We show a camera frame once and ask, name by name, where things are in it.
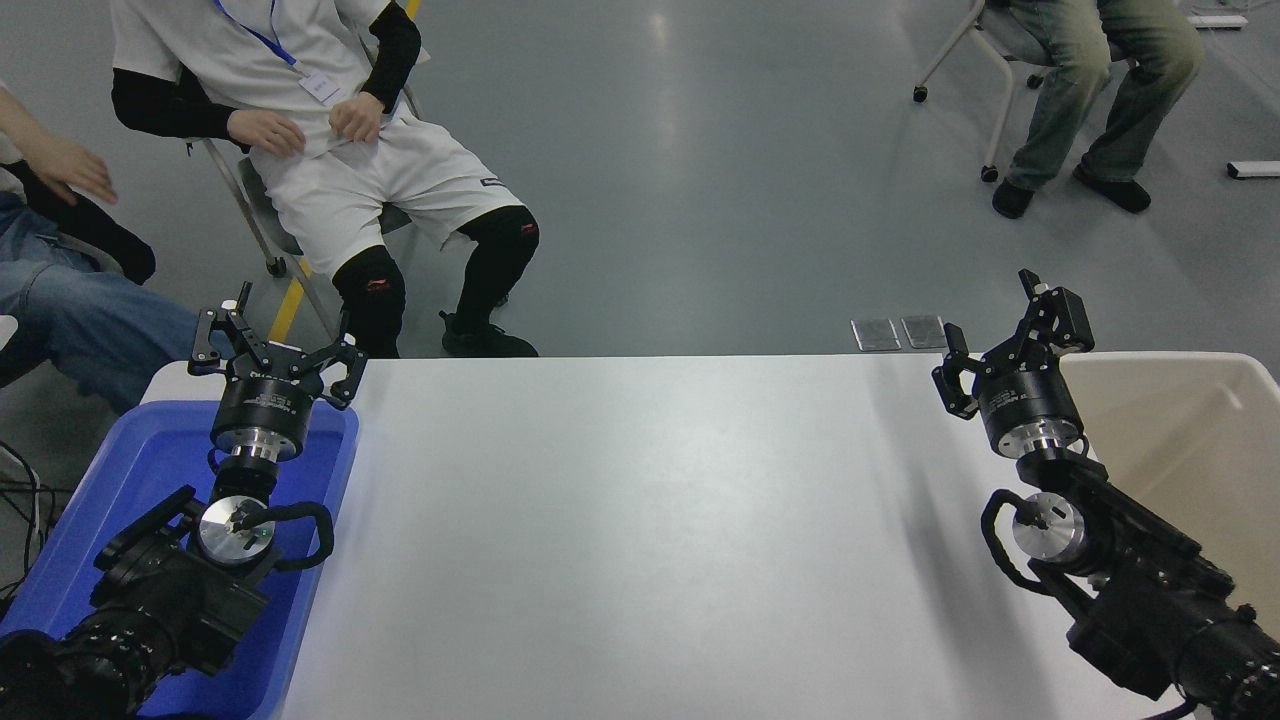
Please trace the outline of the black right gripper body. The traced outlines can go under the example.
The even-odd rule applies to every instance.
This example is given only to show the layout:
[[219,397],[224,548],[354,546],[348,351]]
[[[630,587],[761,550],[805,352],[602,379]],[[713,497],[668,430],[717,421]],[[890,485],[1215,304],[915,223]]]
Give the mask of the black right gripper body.
[[1016,428],[1038,421],[1065,425],[1060,437],[1066,442],[1079,441],[1084,429],[1068,384],[1055,366],[983,375],[980,415],[991,442],[1002,442]]

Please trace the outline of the person's left hand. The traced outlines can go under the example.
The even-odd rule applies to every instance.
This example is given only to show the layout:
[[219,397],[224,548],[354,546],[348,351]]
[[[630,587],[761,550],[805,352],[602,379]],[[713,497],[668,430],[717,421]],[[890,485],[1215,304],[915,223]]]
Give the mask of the person's left hand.
[[329,111],[328,122],[338,137],[371,143],[378,140],[385,109],[379,97],[360,91],[353,97],[337,102]]

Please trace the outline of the person's right hand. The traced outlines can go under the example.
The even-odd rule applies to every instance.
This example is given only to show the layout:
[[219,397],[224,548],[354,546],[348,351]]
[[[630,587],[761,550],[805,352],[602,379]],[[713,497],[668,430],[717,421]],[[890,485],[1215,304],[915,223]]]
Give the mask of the person's right hand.
[[230,140],[260,149],[275,158],[292,158],[305,150],[305,133],[291,119],[269,110],[238,109],[227,119]]

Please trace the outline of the person's hand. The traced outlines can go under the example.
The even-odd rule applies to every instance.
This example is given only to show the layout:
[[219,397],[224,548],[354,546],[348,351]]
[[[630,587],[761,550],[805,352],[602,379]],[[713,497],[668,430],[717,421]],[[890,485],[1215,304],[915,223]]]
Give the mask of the person's hand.
[[29,164],[40,179],[68,205],[79,202],[78,192],[92,195],[110,205],[119,201],[106,163],[74,141],[52,136],[41,158],[32,155]]

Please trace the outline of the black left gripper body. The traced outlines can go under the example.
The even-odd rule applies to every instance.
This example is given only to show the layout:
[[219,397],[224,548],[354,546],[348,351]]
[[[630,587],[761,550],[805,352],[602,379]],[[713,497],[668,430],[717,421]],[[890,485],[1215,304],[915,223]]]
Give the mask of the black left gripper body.
[[300,379],[301,348],[269,348],[269,368],[257,368],[250,354],[225,363],[219,372],[225,388],[212,423],[214,443],[243,443],[255,432],[278,443],[302,443],[308,433],[314,400],[323,388],[317,374]]

